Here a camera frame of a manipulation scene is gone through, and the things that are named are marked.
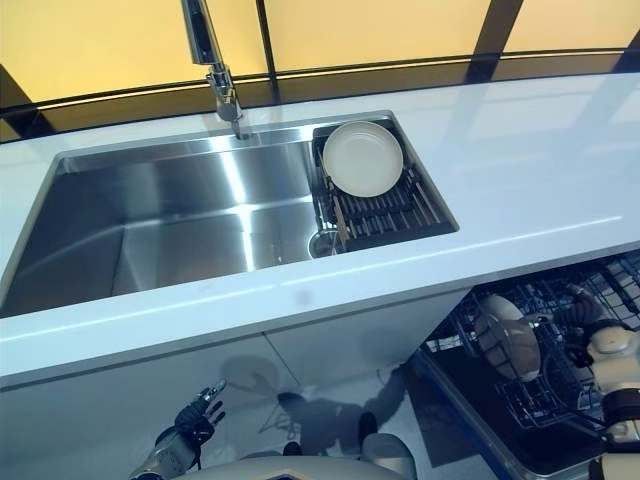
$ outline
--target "sink drain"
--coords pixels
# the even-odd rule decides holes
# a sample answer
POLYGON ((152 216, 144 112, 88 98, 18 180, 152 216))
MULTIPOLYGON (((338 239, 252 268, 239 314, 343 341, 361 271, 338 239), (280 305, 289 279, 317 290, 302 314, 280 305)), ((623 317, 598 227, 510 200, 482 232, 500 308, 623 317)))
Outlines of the sink drain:
POLYGON ((309 240, 309 254, 313 258, 329 257, 343 252, 337 229, 322 230, 309 240))

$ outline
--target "white floor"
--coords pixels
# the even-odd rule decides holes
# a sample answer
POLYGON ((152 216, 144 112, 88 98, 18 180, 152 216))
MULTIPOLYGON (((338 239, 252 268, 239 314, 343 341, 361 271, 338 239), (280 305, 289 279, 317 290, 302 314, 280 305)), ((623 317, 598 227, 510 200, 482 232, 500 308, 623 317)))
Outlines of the white floor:
POLYGON ((229 413, 218 425, 213 439, 203 448, 203 467, 246 456, 282 452, 292 440, 302 444, 305 454, 356 457, 359 454, 358 421, 360 415, 369 410, 379 419, 390 417, 381 422, 379 431, 393 433, 404 441, 414 456, 420 480, 496 479, 479 455, 436 468, 431 466, 399 372, 380 371, 348 382, 294 393, 301 398, 296 399, 293 410, 287 408, 288 412, 274 399, 271 403, 229 413))

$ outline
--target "white plate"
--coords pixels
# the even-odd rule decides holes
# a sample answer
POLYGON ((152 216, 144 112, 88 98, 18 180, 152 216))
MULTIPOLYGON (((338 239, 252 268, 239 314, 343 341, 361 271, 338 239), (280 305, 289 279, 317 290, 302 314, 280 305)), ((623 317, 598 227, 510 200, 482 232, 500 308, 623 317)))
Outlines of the white plate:
POLYGON ((530 382, 540 373, 538 339, 522 312, 506 298, 491 295, 480 303, 474 329, 487 361, 510 380, 530 382))
POLYGON ((402 149, 386 128, 371 122, 350 122, 329 135, 322 165, 340 190, 357 197, 375 197, 400 178, 402 149))

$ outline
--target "white cabinet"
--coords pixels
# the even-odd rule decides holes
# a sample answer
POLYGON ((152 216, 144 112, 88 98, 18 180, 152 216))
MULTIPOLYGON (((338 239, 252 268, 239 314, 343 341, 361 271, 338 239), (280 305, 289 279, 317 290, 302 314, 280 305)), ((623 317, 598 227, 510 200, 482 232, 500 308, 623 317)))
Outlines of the white cabinet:
MULTIPOLYGON (((0 478, 126 479, 178 411, 223 377, 230 419, 295 387, 257 335, 4 391, 0 478)), ((223 443, 230 419, 216 434, 223 443)))
POLYGON ((468 290, 268 332, 302 385, 321 385, 403 362, 468 290))

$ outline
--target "drying rack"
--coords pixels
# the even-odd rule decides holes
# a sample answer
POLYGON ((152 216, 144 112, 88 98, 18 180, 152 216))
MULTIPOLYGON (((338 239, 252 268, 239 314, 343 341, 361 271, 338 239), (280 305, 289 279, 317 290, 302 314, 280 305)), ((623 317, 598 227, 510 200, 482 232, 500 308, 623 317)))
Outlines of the drying rack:
POLYGON ((375 197, 356 197, 340 190, 322 168, 324 145, 338 126, 319 128, 313 134, 316 168, 316 199, 322 228, 336 231, 342 251, 414 240, 456 231, 442 200, 410 160, 404 140, 390 120, 374 123, 386 128, 400 144, 404 167, 400 179, 388 192, 375 197))

